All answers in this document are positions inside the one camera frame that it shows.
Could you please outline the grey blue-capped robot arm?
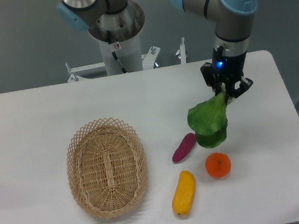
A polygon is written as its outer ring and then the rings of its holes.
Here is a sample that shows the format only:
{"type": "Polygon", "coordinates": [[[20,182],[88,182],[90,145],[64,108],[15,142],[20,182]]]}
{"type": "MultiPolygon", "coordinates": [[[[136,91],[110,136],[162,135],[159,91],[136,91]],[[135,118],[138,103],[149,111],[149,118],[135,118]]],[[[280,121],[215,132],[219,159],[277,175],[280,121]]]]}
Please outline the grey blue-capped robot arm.
{"type": "MultiPolygon", "coordinates": [[[[204,80],[214,93],[238,98],[251,86],[243,67],[258,0],[169,0],[179,10],[215,23],[211,62],[201,67],[204,80]]],[[[143,69],[139,39],[145,16],[131,0],[61,0],[60,17],[72,29],[87,31],[101,49],[109,75],[143,69]]]]}

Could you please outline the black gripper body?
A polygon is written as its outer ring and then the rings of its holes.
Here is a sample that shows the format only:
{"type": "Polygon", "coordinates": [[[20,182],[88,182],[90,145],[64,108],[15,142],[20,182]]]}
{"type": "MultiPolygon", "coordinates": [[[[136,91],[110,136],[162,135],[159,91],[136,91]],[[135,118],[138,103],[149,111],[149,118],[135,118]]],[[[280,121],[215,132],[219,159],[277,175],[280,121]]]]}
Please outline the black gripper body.
{"type": "Polygon", "coordinates": [[[247,52],[236,56],[226,56],[224,51],[219,52],[213,49],[212,67],[220,82],[240,81],[244,76],[243,67],[246,59],[247,52]]]}

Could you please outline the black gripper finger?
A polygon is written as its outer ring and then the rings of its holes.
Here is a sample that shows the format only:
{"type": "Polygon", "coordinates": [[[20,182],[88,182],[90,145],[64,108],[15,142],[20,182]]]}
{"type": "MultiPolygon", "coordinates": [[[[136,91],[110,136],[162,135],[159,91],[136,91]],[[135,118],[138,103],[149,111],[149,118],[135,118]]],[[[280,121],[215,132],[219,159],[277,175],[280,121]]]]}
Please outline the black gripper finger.
{"type": "Polygon", "coordinates": [[[220,78],[214,70],[212,63],[204,63],[200,68],[200,71],[207,86],[211,87],[214,92],[222,91],[220,78]]]}
{"type": "Polygon", "coordinates": [[[227,82],[225,83],[227,98],[239,98],[242,94],[250,89],[250,87],[253,85],[253,80],[241,77],[241,80],[237,83],[239,84],[239,87],[235,88],[236,83],[227,80],[227,82]]]}

